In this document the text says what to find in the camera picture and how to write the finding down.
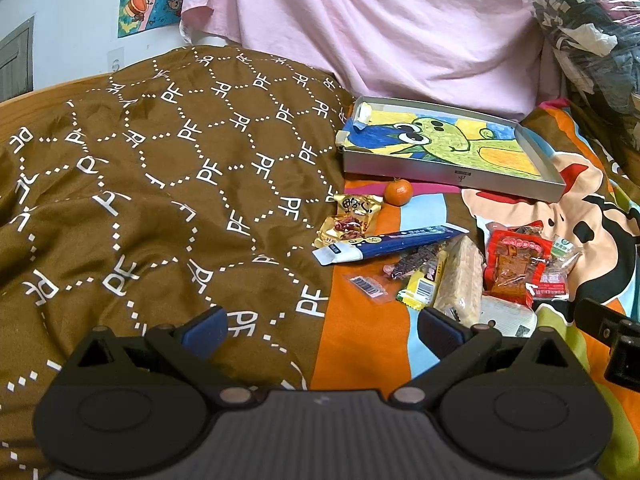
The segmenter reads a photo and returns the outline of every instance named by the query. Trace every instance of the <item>cartoon eye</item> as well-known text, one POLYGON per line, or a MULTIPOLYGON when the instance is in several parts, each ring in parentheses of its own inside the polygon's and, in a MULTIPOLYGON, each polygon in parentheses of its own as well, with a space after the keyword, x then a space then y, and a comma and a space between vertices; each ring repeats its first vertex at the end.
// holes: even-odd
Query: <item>cartoon eye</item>
POLYGON ((418 145, 429 144, 431 142, 429 137, 425 137, 423 134, 417 134, 415 132, 402 133, 398 135, 398 139, 402 140, 402 142, 418 145))
POLYGON ((411 123, 396 123, 394 124, 394 128, 404 132, 421 132, 420 126, 411 123))

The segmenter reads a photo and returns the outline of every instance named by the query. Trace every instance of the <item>orange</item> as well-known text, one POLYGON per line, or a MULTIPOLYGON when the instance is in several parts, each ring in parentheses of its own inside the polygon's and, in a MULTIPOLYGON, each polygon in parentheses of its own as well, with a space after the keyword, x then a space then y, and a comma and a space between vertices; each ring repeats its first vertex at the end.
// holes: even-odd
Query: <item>orange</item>
POLYGON ((400 179, 389 182, 385 187, 385 202, 401 206, 409 202, 414 195, 414 188, 407 180, 400 179))

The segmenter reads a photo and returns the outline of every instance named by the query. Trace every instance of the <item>shallow box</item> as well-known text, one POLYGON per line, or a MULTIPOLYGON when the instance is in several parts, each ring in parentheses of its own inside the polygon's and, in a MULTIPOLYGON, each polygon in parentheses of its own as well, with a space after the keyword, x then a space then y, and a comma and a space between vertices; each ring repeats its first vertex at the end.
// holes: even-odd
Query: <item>shallow box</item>
POLYGON ((557 202, 564 180, 529 132, 513 121, 460 108, 360 97, 336 136, 336 146, 347 173, 557 202), (357 130, 353 122, 363 103, 371 106, 372 115, 357 130))

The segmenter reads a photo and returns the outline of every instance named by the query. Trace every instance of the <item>gray door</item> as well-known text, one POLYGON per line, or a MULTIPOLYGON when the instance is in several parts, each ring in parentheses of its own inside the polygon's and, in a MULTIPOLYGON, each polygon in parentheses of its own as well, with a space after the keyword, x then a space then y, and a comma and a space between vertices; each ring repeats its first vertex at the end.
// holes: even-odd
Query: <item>gray door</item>
POLYGON ((33 90, 33 18, 0 41, 0 102, 33 90))

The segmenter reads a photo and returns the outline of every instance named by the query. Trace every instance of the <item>white wall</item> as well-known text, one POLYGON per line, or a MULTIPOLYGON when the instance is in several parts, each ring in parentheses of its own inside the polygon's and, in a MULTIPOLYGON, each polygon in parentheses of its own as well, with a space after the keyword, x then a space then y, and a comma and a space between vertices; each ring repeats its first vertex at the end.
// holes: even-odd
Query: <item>white wall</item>
MULTIPOLYGON (((0 40, 34 19, 33 88, 108 72, 107 53, 124 48, 124 65, 184 45, 177 25, 117 38, 120 0, 0 0, 0 40)), ((220 38, 199 43, 224 44, 220 38)))

